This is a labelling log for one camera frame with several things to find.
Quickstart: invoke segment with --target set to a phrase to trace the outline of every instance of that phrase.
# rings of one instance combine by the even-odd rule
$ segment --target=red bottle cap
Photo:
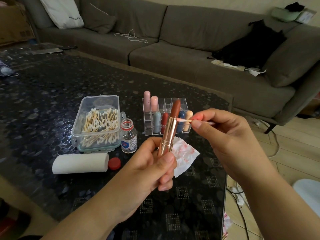
[[[108,162],[108,167],[111,169],[111,170],[117,170],[121,167],[121,161],[119,158],[117,157],[114,157],[114,158],[111,158]]]

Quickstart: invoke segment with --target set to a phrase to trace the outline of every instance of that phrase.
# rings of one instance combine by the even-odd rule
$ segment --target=beige wall
[[[317,11],[309,22],[310,25],[320,27],[320,0],[147,0],[167,5],[190,5],[231,9],[258,14],[268,14],[272,7],[286,7],[294,2]]]

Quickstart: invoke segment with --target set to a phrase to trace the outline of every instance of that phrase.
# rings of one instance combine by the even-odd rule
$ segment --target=face mask
[[[19,76],[19,74],[0,61],[0,76]]]

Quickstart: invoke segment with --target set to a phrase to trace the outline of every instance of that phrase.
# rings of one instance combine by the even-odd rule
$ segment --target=hand
[[[237,182],[270,177],[276,172],[245,118],[233,113],[208,109],[190,118],[192,128],[210,142],[226,172]],[[202,121],[213,121],[214,126]]]
[[[154,151],[161,138],[148,138],[127,164],[96,195],[108,203],[101,204],[114,219],[115,225],[127,220],[138,209],[146,197],[158,187],[159,191],[172,188],[177,161],[172,153],[157,159]]]

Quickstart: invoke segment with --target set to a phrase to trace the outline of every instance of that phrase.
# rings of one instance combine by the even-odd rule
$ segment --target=gray sofa
[[[41,42],[77,45],[82,52],[131,65],[234,96],[234,111],[273,125],[285,125],[320,91],[320,28],[283,23],[268,16],[193,6],[166,6],[142,0],[75,0],[80,10],[93,3],[116,16],[108,34],[86,28],[60,30],[39,0],[21,0]],[[268,59],[267,72],[247,72],[211,64],[212,51],[244,37],[248,23],[264,19],[288,38]],[[135,34],[148,43],[115,33]]]

